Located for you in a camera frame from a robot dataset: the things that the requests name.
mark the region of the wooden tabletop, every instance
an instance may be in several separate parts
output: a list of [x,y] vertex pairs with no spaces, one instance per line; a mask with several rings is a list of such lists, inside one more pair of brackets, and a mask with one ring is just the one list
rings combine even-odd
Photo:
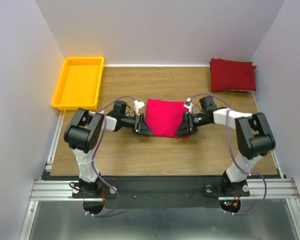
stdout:
[[[98,109],[113,100],[130,95],[147,103],[147,99],[185,101],[197,93],[211,93],[208,67],[105,67]],[[256,113],[251,92],[214,93],[228,102],[232,109]],[[192,102],[198,103],[200,97]],[[129,98],[122,99],[133,106]],[[218,107],[224,106],[215,100]],[[66,111],[57,144],[52,176],[77,176],[76,158],[63,136],[74,111]],[[238,152],[236,133],[231,131],[232,148]],[[96,165],[103,175],[164,176],[222,175],[232,163],[227,145],[226,128],[209,124],[202,126],[188,139],[147,137],[133,134],[131,129],[106,132],[96,155]],[[277,174],[271,154],[255,167],[262,174]]]

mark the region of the yellow tray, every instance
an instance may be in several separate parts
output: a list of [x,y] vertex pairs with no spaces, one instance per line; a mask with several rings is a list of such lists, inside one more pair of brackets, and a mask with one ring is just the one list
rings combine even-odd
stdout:
[[66,57],[51,105],[59,110],[97,109],[104,58]]

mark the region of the bolt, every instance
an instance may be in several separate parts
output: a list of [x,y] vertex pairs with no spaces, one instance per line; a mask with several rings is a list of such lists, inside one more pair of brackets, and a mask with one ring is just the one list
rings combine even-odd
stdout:
[[207,185],[205,187],[205,191],[209,194],[209,193],[212,193],[212,187],[210,185]]
[[74,194],[77,194],[78,192],[79,192],[79,190],[78,189],[72,189],[72,192],[74,193]]
[[117,188],[115,186],[113,186],[112,188],[110,188],[110,193],[111,194],[115,194],[116,193],[114,189],[117,191]]
[[249,187],[248,187],[248,185],[243,185],[242,190],[243,190],[245,193],[249,192]]

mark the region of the folded towel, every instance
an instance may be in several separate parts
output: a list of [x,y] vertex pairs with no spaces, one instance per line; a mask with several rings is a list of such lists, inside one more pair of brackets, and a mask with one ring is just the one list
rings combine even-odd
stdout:
[[184,101],[148,99],[145,122],[154,136],[180,138],[176,136],[176,132],[182,122],[183,113],[188,111],[184,104]]
[[256,66],[252,62],[214,59],[210,61],[210,83],[212,92],[255,91]]

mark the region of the pink cloth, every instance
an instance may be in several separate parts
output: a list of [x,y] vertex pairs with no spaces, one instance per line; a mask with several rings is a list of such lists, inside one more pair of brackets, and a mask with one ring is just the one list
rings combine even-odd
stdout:
[[184,101],[161,101],[148,99],[146,105],[145,122],[157,137],[187,138],[188,136],[176,136],[183,113],[188,109],[184,107]]

